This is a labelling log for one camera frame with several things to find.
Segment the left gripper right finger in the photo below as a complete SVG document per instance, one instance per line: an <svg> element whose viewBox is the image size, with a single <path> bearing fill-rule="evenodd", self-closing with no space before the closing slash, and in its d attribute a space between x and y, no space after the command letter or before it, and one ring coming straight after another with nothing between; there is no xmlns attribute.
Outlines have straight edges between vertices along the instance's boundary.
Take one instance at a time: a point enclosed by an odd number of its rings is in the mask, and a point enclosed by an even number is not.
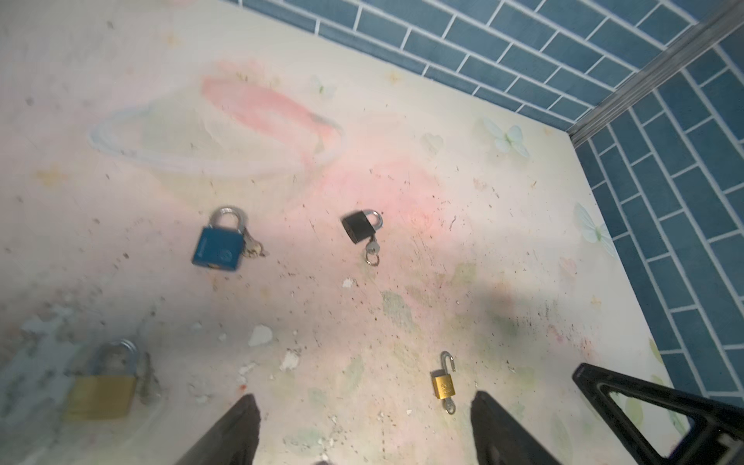
<svg viewBox="0 0 744 465"><path fill-rule="evenodd" d="M559 464L489 393L476 392L470 418L480 465Z"/></svg>

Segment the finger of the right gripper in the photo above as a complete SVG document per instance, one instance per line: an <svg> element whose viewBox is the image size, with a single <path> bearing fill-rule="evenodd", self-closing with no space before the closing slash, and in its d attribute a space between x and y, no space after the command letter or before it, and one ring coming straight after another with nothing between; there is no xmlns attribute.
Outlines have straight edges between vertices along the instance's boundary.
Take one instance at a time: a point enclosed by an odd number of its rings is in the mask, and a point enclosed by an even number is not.
<svg viewBox="0 0 744 465"><path fill-rule="evenodd" d="M741 464L743 462L743 410L671 387L650 383L596 365L583 363L573 381L590 405L639 464ZM691 428L670 455L660 455L611 398L619 393L680 414Z"/></svg>

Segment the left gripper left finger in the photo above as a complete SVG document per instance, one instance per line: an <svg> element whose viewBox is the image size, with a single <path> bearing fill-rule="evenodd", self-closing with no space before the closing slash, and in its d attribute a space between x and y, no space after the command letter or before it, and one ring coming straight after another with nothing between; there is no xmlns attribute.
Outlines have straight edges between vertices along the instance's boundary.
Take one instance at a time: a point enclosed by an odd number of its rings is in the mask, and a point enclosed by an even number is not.
<svg viewBox="0 0 744 465"><path fill-rule="evenodd" d="M250 465L259 447L260 425L255 396L246 394L176 464Z"/></svg>

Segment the small brass padlock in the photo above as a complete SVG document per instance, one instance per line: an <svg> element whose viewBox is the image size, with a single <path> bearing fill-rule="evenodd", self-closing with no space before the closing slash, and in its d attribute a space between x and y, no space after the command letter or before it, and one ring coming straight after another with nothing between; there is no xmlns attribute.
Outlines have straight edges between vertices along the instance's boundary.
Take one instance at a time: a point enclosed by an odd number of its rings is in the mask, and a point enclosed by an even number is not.
<svg viewBox="0 0 744 465"><path fill-rule="evenodd" d="M456 371L455 358L448 351L441 352L441 369L432 373L432 386L435 397L441 401L444 410L451 416L456 413L455 384L453 373Z"/></svg>

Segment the brass padlock with key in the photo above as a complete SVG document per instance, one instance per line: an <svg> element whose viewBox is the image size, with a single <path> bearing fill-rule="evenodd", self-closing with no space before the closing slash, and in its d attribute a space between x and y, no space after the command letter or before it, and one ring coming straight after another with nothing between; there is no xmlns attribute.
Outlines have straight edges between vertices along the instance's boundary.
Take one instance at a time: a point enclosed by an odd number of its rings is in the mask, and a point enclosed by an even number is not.
<svg viewBox="0 0 744 465"><path fill-rule="evenodd" d="M63 422L127 417L144 380L145 359L133 339L103 343L76 375L62 413Z"/></svg>

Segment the blue padlock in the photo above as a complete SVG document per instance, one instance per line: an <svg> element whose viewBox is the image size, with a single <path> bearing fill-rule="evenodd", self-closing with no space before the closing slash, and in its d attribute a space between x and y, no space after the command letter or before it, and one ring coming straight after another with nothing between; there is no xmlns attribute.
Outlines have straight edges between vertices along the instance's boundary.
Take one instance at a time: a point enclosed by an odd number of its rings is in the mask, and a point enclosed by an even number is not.
<svg viewBox="0 0 744 465"><path fill-rule="evenodd" d="M243 258L265 257L261 242L247 228L248 216L238 207L218 207L209 217L197 242L191 263L222 271L237 271Z"/></svg>

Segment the black padlock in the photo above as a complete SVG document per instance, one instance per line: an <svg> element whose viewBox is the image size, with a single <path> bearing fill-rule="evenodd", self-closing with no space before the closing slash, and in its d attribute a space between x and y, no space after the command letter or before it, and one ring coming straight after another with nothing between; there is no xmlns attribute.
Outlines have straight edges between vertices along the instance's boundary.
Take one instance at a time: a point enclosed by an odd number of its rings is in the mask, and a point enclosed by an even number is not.
<svg viewBox="0 0 744 465"><path fill-rule="evenodd" d="M365 241L364 261L370 267L380 264L380 244L377 242L376 234L383 228L384 219L377 210L359 210L344 216L341 224L354 244Z"/></svg>

